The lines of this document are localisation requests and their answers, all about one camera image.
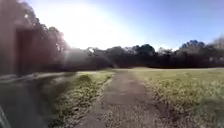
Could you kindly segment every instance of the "ground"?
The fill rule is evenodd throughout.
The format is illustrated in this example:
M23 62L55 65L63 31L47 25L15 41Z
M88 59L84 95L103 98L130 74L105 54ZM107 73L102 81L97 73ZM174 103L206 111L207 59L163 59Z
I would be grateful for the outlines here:
M119 71L102 98L77 128L171 128L169 118L156 107L144 85Z
M222 127L223 75L125 69L4 76L0 104L12 128Z

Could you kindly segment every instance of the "dirt path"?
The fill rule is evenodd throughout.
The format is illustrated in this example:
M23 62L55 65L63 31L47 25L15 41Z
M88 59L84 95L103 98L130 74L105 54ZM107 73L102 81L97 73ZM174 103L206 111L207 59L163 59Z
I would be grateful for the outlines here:
M146 88L119 71L77 128L171 128Z

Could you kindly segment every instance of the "field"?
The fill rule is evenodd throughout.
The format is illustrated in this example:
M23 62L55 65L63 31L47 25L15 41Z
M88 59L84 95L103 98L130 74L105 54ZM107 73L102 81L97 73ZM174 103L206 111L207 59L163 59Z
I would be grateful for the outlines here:
M159 101L198 126L224 126L224 69L146 69L134 73Z
M113 73L107 71L78 72L69 81L55 84L48 81L42 94L51 104L50 127L72 127L89 110Z

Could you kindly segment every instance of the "grass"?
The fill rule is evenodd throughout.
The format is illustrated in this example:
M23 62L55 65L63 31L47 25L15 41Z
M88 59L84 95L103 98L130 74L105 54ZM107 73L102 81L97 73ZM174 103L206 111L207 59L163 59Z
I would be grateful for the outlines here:
M131 69L159 100L198 125L224 127L224 69Z
M112 75L113 73L108 71L78 72L70 77L68 82L63 83L66 86L59 89L60 95L55 95L59 94L55 91L56 85L45 86L43 93L53 108L49 127L64 128L76 125Z

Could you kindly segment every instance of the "tree line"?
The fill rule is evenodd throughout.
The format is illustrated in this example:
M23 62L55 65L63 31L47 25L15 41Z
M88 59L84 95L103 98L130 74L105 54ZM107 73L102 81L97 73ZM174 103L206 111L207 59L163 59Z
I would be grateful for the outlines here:
M25 2L0 3L0 71L77 71L104 68L209 68L224 66L224 37L205 44L197 40L177 50L155 50L150 43L106 50L70 48L56 27L46 27Z

